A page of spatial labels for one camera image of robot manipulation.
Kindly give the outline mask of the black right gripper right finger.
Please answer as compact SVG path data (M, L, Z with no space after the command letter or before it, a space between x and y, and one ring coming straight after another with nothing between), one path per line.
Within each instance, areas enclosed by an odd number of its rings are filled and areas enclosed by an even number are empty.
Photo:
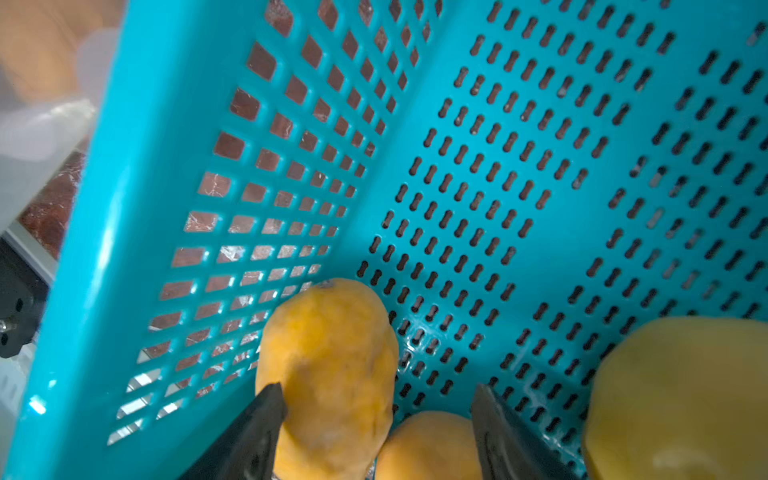
M577 479L488 385L475 390L471 421L483 479Z

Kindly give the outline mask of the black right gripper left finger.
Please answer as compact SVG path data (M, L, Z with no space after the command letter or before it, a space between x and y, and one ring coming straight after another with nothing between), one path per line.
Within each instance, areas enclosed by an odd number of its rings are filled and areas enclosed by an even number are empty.
M270 480L286 415L281 384L266 385L180 479Z

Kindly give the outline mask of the large brown potato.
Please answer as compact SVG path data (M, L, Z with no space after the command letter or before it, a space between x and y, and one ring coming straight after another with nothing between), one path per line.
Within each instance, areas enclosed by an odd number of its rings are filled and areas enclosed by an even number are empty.
M472 422L441 411L424 411L402 422L382 446L377 479L480 479Z

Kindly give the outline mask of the green-yellow potato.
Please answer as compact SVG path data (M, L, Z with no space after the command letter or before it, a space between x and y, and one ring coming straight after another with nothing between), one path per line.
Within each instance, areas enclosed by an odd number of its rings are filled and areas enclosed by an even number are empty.
M596 371L582 453L592 479L766 478L766 323L639 328Z

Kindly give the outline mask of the clear zipper bag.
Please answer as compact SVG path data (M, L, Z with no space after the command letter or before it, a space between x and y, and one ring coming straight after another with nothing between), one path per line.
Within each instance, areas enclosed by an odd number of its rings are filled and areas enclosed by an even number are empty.
M93 131L123 1L1 4L1 227Z

